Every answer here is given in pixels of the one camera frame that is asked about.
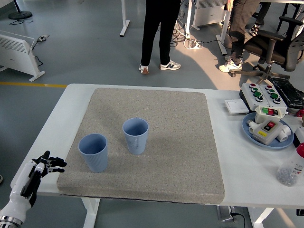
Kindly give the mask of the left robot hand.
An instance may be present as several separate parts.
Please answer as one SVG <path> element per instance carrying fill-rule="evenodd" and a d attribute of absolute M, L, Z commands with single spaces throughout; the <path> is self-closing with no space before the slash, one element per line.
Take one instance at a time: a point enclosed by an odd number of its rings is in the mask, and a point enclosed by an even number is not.
<path fill-rule="evenodd" d="M 26 212 L 33 207 L 41 179 L 49 173 L 63 173 L 67 163 L 59 157 L 51 157 L 50 151 L 26 163 L 12 187 L 9 202 L 0 211 L 2 228 L 20 228 Z"/>

